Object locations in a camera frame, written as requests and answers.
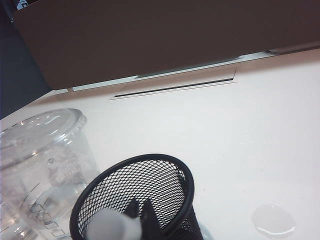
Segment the metal mesh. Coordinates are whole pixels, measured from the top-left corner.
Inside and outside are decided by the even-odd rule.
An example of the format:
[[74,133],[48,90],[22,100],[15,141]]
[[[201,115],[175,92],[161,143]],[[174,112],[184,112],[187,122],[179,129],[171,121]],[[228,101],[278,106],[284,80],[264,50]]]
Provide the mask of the metal mesh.
[[[142,211],[142,203],[150,199],[159,226],[165,229],[185,203],[185,184],[185,173],[178,165],[165,159],[148,159],[125,165],[97,182],[81,203],[77,214],[77,231],[84,238],[88,224],[96,212],[109,208],[123,213],[132,198],[136,198],[140,203],[139,214]],[[180,226],[182,233],[186,233],[184,230],[200,233],[193,209],[186,215],[188,217]],[[199,240],[202,237],[188,239]]]

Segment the mesh pen holder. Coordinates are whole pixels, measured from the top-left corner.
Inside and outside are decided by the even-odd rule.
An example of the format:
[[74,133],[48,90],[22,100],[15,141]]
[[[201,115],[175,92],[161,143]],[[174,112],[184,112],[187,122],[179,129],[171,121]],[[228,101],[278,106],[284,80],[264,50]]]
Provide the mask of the mesh pen holder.
[[129,158],[97,176],[79,196],[70,218],[71,237],[84,240],[95,213],[104,208],[123,213],[135,198],[140,203],[151,200],[166,240],[202,240],[192,206],[194,190],[190,170],[175,157],[146,154]]

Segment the water droplet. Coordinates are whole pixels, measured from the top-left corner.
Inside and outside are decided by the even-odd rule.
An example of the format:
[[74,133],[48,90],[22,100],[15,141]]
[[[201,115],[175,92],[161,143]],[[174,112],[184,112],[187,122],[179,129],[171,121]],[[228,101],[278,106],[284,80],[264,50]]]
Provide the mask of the water droplet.
[[286,238],[296,229],[292,215],[274,204],[258,207],[251,219],[256,230],[270,239]]

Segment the desk surface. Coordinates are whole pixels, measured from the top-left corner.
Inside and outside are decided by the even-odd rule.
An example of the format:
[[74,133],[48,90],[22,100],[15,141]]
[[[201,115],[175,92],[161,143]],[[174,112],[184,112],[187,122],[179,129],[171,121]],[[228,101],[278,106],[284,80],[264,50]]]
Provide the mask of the desk surface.
[[276,226],[295,227],[287,239],[320,239],[320,49],[232,67],[232,84],[138,97],[110,100],[122,84],[51,92],[4,118],[1,128],[52,109],[79,109],[101,170],[146,153],[184,161],[195,181],[197,219],[215,240],[268,239],[256,227],[275,216]]

